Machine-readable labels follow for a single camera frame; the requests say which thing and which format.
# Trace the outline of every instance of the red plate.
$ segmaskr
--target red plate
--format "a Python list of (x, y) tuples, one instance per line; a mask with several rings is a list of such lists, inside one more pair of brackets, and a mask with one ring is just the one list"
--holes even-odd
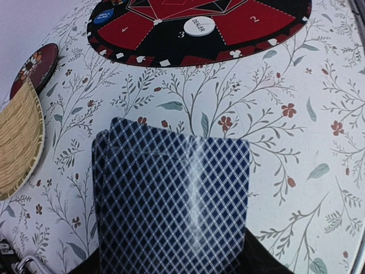
[(11, 87), (10, 100), (22, 87), (27, 77), (30, 78), (36, 93), (39, 95), (56, 69), (57, 57), (58, 46), (54, 43), (47, 44), (33, 53), (15, 78)]

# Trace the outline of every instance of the straw hat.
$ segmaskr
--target straw hat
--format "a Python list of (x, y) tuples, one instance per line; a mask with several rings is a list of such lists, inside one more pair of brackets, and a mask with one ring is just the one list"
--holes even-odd
[(29, 78), (0, 113), (0, 200), (17, 192), (39, 162), (44, 119)]

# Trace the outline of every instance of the table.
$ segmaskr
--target table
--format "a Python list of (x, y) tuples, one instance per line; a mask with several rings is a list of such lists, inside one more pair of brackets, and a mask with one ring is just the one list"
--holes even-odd
[(295, 273), (349, 273), (364, 226), (365, 61), (347, 2), (315, 0), (305, 28), (268, 51), (164, 69), (94, 52), (86, 24), (97, 2), (80, 1), (43, 42), (60, 47), (40, 95), (44, 152), (0, 203), (0, 231), (19, 255), (67, 273), (96, 249), (91, 142), (120, 116), (247, 139), (250, 230)]

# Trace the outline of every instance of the number 3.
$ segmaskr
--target number 3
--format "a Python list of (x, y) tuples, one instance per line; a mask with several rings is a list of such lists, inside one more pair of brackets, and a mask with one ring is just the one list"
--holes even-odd
[(250, 19), (253, 20), (253, 22), (257, 23), (258, 21), (260, 21), (260, 19), (256, 19), (256, 16), (251, 16)]

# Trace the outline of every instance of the woven fan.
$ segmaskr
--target woven fan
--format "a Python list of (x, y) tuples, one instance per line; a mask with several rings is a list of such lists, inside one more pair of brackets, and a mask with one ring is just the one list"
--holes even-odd
[(0, 113), (0, 200), (17, 192), (39, 162), (44, 119), (29, 78)]

